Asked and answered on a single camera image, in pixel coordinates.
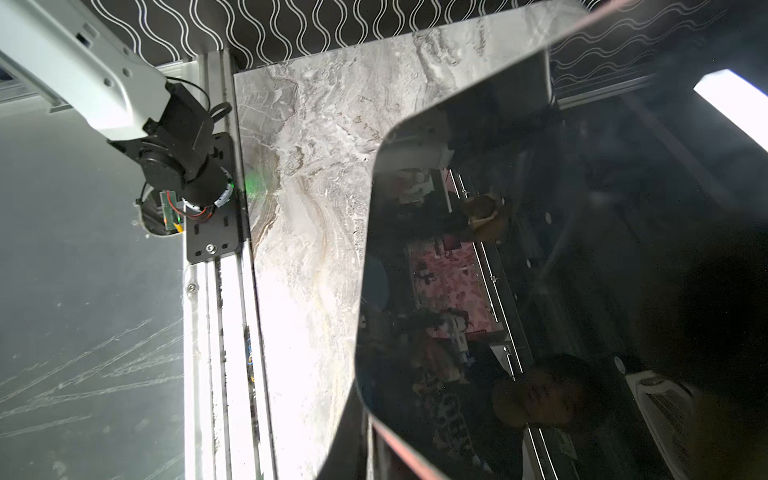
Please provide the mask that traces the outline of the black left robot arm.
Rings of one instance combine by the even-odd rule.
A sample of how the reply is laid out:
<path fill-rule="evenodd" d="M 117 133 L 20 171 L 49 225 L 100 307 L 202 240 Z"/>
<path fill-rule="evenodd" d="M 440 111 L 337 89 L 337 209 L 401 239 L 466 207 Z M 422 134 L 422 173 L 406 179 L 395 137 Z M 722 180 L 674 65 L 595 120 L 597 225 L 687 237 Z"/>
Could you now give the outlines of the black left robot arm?
<path fill-rule="evenodd" d="M 214 157 L 217 117 L 80 2 L 2 2 L 1 59 L 76 110 L 154 189 L 197 210 L 228 202 L 234 185 Z"/>

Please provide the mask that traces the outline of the black phone pink case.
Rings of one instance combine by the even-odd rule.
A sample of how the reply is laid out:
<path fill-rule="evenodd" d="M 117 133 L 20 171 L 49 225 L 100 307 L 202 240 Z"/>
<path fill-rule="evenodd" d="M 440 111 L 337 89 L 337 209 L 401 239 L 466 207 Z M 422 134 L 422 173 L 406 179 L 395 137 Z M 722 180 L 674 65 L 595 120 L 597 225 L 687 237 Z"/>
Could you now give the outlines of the black phone pink case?
<path fill-rule="evenodd" d="M 767 475 L 767 5 L 548 1 L 387 135 L 355 377 L 448 479 Z"/>

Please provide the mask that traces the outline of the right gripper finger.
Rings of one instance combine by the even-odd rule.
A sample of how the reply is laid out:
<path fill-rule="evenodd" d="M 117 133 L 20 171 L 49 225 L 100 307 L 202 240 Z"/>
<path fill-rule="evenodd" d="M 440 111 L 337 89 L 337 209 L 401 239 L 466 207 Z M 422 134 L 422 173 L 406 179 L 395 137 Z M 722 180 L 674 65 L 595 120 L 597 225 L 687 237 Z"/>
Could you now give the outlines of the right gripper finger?
<path fill-rule="evenodd" d="M 357 385 L 351 385 L 329 453 L 317 480 L 367 478 L 369 420 Z"/>

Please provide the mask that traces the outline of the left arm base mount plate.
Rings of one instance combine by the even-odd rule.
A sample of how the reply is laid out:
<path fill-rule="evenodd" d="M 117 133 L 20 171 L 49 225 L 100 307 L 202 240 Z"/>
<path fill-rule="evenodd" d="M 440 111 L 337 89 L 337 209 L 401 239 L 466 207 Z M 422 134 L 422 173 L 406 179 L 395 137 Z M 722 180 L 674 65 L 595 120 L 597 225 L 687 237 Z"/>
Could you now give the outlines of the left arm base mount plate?
<path fill-rule="evenodd" d="M 186 220 L 186 258 L 192 265 L 235 254 L 244 242 L 240 185 L 236 178 L 235 143 L 229 133 L 213 136 L 208 165 L 223 174 L 226 185 L 214 189 L 214 202 Z"/>

